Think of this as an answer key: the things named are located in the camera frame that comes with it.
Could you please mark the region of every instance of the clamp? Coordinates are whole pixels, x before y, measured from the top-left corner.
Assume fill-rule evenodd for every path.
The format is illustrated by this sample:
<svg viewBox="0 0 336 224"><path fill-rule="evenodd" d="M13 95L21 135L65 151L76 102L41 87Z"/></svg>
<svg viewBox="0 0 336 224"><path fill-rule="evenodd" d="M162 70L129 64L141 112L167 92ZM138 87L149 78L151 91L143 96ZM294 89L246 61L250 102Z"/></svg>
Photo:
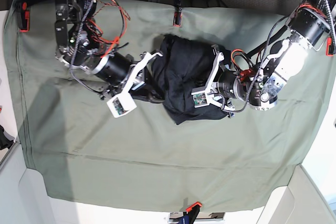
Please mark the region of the clamp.
<svg viewBox="0 0 336 224"><path fill-rule="evenodd" d="M138 74L147 66L148 62L156 56L162 57L162 54L160 52L154 52L153 54L144 52L141 55L142 60L133 67L129 76L126 77L126 82L122 87L121 92L113 96L107 102L107 106L115 118L127 115L137 107L132 95L130 94L130 90L132 89Z"/></svg>
<svg viewBox="0 0 336 224"><path fill-rule="evenodd" d="M181 26L181 20L182 20L181 0L174 0L174 5L176 8L176 12L174 14L173 26Z"/></svg>
<svg viewBox="0 0 336 224"><path fill-rule="evenodd" d="M325 55L332 57L334 51L334 45L332 44L332 39L330 37L328 37L327 39L327 50Z"/></svg>
<svg viewBox="0 0 336 224"><path fill-rule="evenodd" d="M178 224L193 224L199 214L199 210L202 207L202 203L196 202L183 212L183 217L179 219Z"/></svg>
<svg viewBox="0 0 336 224"><path fill-rule="evenodd" d="M9 149L14 144L13 140L9 140L5 136L5 129L0 125L0 151L7 148Z"/></svg>
<svg viewBox="0 0 336 224"><path fill-rule="evenodd" d="M17 1L15 4L17 25L22 33L29 31L30 11L27 10L27 2Z"/></svg>

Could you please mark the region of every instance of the black garment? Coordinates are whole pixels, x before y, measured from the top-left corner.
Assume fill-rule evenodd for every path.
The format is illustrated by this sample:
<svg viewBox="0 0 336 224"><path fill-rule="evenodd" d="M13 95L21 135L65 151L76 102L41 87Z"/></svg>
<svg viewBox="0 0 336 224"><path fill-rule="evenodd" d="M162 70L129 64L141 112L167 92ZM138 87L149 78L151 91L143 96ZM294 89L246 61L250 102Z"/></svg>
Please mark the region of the black garment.
<svg viewBox="0 0 336 224"><path fill-rule="evenodd" d="M163 105L176 124L187 120L224 118L227 113L209 105L194 108L193 88L204 86L212 70L215 55L211 45L167 35L161 44L163 57L152 65L153 78L165 92ZM230 65L230 51L220 47L224 64Z"/></svg>

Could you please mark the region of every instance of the orange clamp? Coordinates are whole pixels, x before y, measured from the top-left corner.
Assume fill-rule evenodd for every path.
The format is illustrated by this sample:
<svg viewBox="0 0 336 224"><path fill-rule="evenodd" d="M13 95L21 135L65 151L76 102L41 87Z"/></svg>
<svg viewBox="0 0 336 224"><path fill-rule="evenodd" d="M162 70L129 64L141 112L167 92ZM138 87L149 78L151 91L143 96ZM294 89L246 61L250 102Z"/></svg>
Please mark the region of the orange clamp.
<svg viewBox="0 0 336 224"><path fill-rule="evenodd" d="M333 56L332 52L330 53L330 51L332 51L332 50L331 50L331 47L332 47L332 39L329 37L329 38L327 39L327 49L326 49L326 53L325 53L325 55L330 56L330 57Z"/></svg>
<svg viewBox="0 0 336 224"><path fill-rule="evenodd" d="M196 202L196 203L193 203L191 206L189 206L185 211L186 211L186 212L190 212L190 211L193 210L193 208L194 208L195 206L197 206L197 205L199 205L200 207L202 207L202 203L200 203L200 202L198 201L198 202Z"/></svg>
<svg viewBox="0 0 336 224"><path fill-rule="evenodd" d="M28 32L30 28L30 12L28 10L25 11L25 20L27 21L27 27L26 29L20 29L21 33Z"/></svg>

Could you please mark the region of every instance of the red wire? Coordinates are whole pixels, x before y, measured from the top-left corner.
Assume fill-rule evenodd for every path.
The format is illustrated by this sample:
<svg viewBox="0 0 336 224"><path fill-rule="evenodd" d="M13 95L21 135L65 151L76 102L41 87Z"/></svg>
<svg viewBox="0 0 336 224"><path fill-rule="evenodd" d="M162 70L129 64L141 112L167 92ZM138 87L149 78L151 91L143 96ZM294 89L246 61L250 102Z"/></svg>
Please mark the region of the red wire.
<svg viewBox="0 0 336 224"><path fill-rule="evenodd" d="M92 19L89 19L89 21L96 27L96 29L98 29L98 31L103 34L103 30L92 20Z"/></svg>
<svg viewBox="0 0 336 224"><path fill-rule="evenodd" d="M110 45L109 49L105 52L103 56L101 56L101 58L104 58L106 55L108 55L111 52L111 50L114 48L114 46L118 43L119 43L119 37L116 37L113 43Z"/></svg>
<svg viewBox="0 0 336 224"><path fill-rule="evenodd" d="M124 31L122 32L121 36L119 37L119 38L121 38L126 33L126 30L127 30L127 19L130 20L130 16L126 13L126 11L121 6L117 5L117 3L115 2L115 0L111 0L111 1L121 11L122 17L124 19L125 27L124 27Z"/></svg>
<svg viewBox="0 0 336 224"><path fill-rule="evenodd" d="M303 3L301 4L299 7L298 7L298 10L300 8L309 8L309 9L312 9L314 11L316 11L317 13L319 13L322 17L326 18L325 14L320 10L320 9L317 9L316 7L312 6L311 4L309 3Z"/></svg>
<svg viewBox="0 0 336 224"><path fill-rule="evenodd" d="M242 51L241 49L235 49L235 50L233 50L233 51L231 52L231 61L232 61L232 63L233 63L238 69L240 69L240 67L237 65L237 63L236 63L236 61L235 61L235 59L234 59L234 57L233 57L233 54L234 54L235 52L244 52L244 51Z"/></svg>

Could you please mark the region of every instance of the black clamp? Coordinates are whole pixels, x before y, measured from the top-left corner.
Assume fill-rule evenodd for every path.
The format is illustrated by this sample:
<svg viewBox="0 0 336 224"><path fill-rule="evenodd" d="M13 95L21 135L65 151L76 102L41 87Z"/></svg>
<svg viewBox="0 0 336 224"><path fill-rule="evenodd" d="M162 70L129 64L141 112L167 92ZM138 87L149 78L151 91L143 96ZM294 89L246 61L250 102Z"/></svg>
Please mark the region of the black clamp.
<svg viewBox="0 0 336 224"><path fill-rule="evenodd" d="M193 224L199 214L199 210L202 207L202 203L196 202L186 209L183 213L183 217L179 219L178 224Z"/></svg>
<svg viewBox="0 0 336 224"><path fill-rule="evenodd" d="M10 141L8 138L6 138L5 134L5 129L0 125L0 151L2 151L5 148L10 148L13 144L14 141Z"/></svg>
<svg viewBox="0 0 336 224"><path fill-rule="evenodd" d="M181 0L174 0L174 6L176 8L176 12L174 14L173 26L181 26L181 20L182 20Z"/></svg>
<svg viewBox="0 0 336 224"><path fill-rule="evenodd" d="M17 1L15 4L17 25L21 32L29 31L30 11L27 10L27 2Z"/></svg>

